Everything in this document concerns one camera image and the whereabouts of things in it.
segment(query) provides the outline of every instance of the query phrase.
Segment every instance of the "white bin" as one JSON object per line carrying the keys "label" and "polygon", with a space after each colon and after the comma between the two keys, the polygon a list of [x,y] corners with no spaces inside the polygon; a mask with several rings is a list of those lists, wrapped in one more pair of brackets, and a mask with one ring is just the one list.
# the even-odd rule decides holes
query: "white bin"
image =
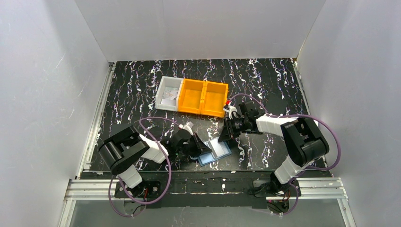
{"label": "white bin", "polygon": [[178,111],[178,96],[183,81],[183,78],[162,77],[156,93],[156,109]]}

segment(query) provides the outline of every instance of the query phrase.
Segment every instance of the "plastic bin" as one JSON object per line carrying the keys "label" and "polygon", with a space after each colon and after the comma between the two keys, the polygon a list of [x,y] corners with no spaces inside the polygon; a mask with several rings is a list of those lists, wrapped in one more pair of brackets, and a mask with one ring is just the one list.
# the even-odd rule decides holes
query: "plastic bin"
{"label": "plastic bin", "polygon": [[201,113],[201,102],[203,101],[203,87],[205,86],[204,81],[184,79],[181,87],[180,96],[178,98],[178,111],[200,114]]}
{"label": "plastic bin", "polygon": [[224,117],[226,112],[223,110],[227,101],[228,84],[206,82],[202,98],[201,114]]}
{"label": "plastic bin", "polygon": [[156,93],[156,109],[178,110],[178,96],[183,81],[183,78],[162,77]]}

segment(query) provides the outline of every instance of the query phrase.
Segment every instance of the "black and white marble pattern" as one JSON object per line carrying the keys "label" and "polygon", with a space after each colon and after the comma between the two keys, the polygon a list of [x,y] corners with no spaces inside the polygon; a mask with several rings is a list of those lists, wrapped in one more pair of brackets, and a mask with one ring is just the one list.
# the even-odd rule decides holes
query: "black and white marble pattern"
{"label": "black and white marble pattern", "polygon": [[[286,102],[287,107],[283,113],[278,113],[278,109],[270,106],[268,110],[271,113],[307,113],[291,59],[120,61],[116,64],[90,170],[108,171],[97,148],[110,136],[114,124],[133,123],[139,131],[143,131],[138,119],[160,116],[182,124],[191,121],[193,130],[203,141],[219,136],[223,127],[220,118],[155,109],[155,95],[162,76],[228,83],[229,98],[237,93],[246,93],[266,105],[268,96],[276,96]],[[238,104],[245,100],[248,99],[238,97],[235,101]],[[173,124],[162,120],[145,123],[158,139],[171,137],[177,130]],[[271,134],[243,133],[237,142],[232,155],[206,166],[170,154],[172,168],[186,171],[274,170],[288,154],[283,139]],[[160,165],[146,159],[140,159],[136,166],[139,170],[166,170],[165,162]]]}

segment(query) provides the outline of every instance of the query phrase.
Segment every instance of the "yellow bin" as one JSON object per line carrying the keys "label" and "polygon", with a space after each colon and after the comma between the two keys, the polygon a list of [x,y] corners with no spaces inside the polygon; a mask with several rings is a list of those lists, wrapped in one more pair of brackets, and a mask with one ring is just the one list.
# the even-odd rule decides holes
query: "yellow bin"
{"label": "yellow bin", "polygon": [[200,114],[203,87],[206,82],[194,79],[184,79],[178,97],[178,111]]}
{"label": "yellow bin", "polygon": [[201,102],[201,114],[224,117],[226,112],[223,110],[226,105],[228,95],[228,84],[205,82],[203,88],[203,98]]}

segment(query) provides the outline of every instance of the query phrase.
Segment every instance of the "white wall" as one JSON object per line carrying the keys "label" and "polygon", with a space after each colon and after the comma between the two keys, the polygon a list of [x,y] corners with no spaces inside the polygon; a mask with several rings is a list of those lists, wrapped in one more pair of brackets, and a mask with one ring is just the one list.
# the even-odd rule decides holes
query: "white wall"
{"label": "white wall", "polygon": [[333,172],[358,226],[400,225],[400,12],[399,0],[327,0],[298,58],[312,114],[340,136]]}
{"label": "white wall", "polygon": [[108,63],[73,0],[1,1],[0,62],[0,226],[57,226]]}
{"label": "white wall", "polygon": [[76,0],[108,61],[295,58],[325,0]]}

